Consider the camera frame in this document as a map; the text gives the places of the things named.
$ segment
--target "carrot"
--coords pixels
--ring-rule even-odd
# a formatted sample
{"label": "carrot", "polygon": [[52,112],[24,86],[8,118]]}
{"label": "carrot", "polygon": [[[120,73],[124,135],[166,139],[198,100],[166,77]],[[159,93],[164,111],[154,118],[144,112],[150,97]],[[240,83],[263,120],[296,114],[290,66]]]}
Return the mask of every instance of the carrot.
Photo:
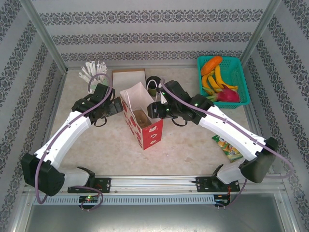
{"label": "carrot", "polygon": [[208,60],[201,69],[201,76],[209,74],[214,68],[222,62],[222,57],[217,56]]}

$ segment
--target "yellow banana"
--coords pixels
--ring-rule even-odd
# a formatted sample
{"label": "yellow banana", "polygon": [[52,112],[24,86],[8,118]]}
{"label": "yellow banana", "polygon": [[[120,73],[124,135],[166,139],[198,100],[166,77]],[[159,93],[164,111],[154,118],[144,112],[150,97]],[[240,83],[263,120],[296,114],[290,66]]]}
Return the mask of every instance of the yellow banana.
{"label": "yellow banana", "polygon": [[211,87],[207,83],[208,77],[209,77],[209,74],[204,75],[202,77],[202,86],[203,86],[203,89],[206,91],[206,93],[208,93],[209,95],[213,95],[214,92],[213,92],[213,90],[211,89]]}
{"label": "yellow banana", "polygon": [[220,71],[220,66],[217,65],[216,68],[215,68],[215,75],[216,75],[216,81],[217,81],[217,84],[220,88],[224,88],[224,86],[228,87],[229,89],[238,89],[237,86],[230,86],[228,84],[226,84],[223,80],[222,80],[222,77],[221,77],[221,71]]}
{"label": "yellow banana", "polygon": [[211,75],[208,76],[208,81],[216,93],[220,92],[218,89],[221,89],[221,88],[217,85],[216,81]]}

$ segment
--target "mounting plate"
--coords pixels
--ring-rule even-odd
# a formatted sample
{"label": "mounting plate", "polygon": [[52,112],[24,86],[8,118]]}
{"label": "mounting plate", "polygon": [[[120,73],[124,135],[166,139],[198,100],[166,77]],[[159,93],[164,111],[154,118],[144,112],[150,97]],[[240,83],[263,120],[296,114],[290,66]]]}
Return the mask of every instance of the mounting plate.
{"label": "mounting plate", "polygon": [[231,192],[239,192],[239,182],[233,181],[228,185],[222,185],[220,189],[215,188],[212,185],[212,177],[211,176],[198,176],[196,177],[196,182],[201,183],[197,184],[197,192],[228,192],[227,187],[230,186]]}
{"label": "mounting plate", "polygon": [[[111,180],[110,178],[95,178],[95,183],[92,188],[100,190],[102,193],[110,193],[111,189]],[[96,193],[92,190],[87,190],[83,188],[68,188],[68,193]]]}

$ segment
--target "striped wall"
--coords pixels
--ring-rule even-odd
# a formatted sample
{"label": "striped wall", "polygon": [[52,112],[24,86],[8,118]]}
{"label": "striped wall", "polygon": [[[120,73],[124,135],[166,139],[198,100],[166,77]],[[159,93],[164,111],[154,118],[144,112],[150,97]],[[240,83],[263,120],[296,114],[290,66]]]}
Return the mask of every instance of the striped wall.
{"label": "striped wall", "polygon": [[[294,165],[285,180],[301,231],[309,231],[309,0],[283,0],[244,68],[265,137]],[[278,160],[277,172],[288,172]]]}
{"label": "striped wall", "polygon": [[196,65],[240,57],[269,0],[34,0],[69,68]]}
{"label": "striped wall", "polygon": [[0,15],[0,232],[3,232],[14,215],[24,185],[20,159],[43,143],[62,73],[19,1],[0,1]]}

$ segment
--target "plastic basket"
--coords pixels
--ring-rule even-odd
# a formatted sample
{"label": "plastic basket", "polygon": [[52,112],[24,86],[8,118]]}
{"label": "plastic basket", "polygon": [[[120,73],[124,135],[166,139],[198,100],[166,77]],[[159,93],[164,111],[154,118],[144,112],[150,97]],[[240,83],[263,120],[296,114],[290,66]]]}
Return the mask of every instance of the plastic basket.
{"label": "plastic basket", "polygon": [[[213,56],[205,56],[197,58],[199,92],[203,96],[208,96],[208,93],[206,93],[202,88],[201,68],[211,58],[213,58]],[[236,109],[241,105],[248,105],[250,103],[250,97],[240,60],[236,57],[222,57],[222,58],[223,61],[220,63],[222,80],[229,85],[238,86],[237,92],[240,97],[240,102],[239,103],[214,102],[214,104],[217,105],[219,108],[228,108],[228,109]]]}

